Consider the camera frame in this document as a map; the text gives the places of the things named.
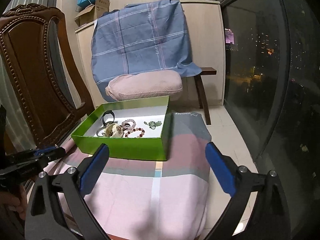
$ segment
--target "cardboard box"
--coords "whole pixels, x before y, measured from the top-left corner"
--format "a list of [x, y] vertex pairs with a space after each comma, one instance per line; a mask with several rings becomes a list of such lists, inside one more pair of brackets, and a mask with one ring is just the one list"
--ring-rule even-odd
[[96, 0], [96, 4], [91, 4], [83, 9], [75, 18], [78, 26], [82, 26], [94, 21], [102, 16], [104, 12], [108, 12], [110, 7], [109, 0]]
[[[112, 158], [166, 161], [172, 120], [168, 104], [169, 96], [102, 104], [78, 126], [71, 137], [83, 153], [94, 154], [98, 147], [105, 143], [109, 147], [110, 157]], [[144, 136], [135, 138], [139, 133], [133, 132], [133, 138], [97, 137], [95, 133], [102, 125], [101, 116], [107, 110], [114, 112], [115, 122], [119, 124], [126, 119], [134, 119], [137, 128], [140, 127], [145, 130]], [[163, 120], [163, 123], [154, 130], [143, 124], [144, 121], [156, 122], [158, 120]]]

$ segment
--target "wooden bench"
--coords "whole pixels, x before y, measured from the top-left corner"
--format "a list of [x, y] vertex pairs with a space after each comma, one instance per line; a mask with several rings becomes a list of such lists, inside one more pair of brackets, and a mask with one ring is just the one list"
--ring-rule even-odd
[[212, 67], [202, 67], [201, 69], [202, 69], [202, 72], [194, 76], [194, 78], [196, 83], [200, 109], [204, 110], [204, 118], [205, 118], [206, 124], [211, 125], [207, 97], [205, 96], [205, 91], [204, 91], [201, 76], [216, 75], [217, 71]]

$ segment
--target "sheer curtain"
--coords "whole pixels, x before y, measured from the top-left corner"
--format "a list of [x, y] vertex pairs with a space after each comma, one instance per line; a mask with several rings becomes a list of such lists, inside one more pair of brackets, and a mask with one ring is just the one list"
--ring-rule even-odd
[[[6, 10], [19, 4], [38, 3], [47, 6], [48, 0], [11, 0]], [[24, 119], [9, 76], [0, 57], [0, 104], [7, 110], [6, 131], [18, 151], [34, 148], [35, 143]]]

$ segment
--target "blue gripper pad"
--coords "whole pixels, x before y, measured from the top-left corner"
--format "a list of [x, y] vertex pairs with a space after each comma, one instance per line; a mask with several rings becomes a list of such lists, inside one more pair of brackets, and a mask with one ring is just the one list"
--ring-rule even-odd
[[227, 167], [223, 155], [213, 142], [208, 143], [205, 147], [205, 157], [223, 191], [233, 197], [236, 193], [235, 177]]
[[92, 157], [85, 158], [82, 162], [91, 161], [80, 177], [79, 190], [82, 197], [92, 192], [94, 185], [109, 160], [109, 148], [101, 144]]

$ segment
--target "beige cabinet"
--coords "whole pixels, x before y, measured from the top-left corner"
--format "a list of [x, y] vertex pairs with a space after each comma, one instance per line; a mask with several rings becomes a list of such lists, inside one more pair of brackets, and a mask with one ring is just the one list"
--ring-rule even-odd
[[[199, 67], [213, 67], [215, 76], [203, 76], [202, 81], [209, 105], [223, 102], [225, 83], [225, 42], [219, 2], [181, 1], [188, 25], [193, 62]], [[94, 22], [76, 30], [86, 84], [93, 104], [98, 107], [106, 101], [93, 79], [91, 70], [91, 40]], [[183, 78], [183, 95], [176, 102], [180, 106], [196, 106], [198, 98], [193, 78]]]

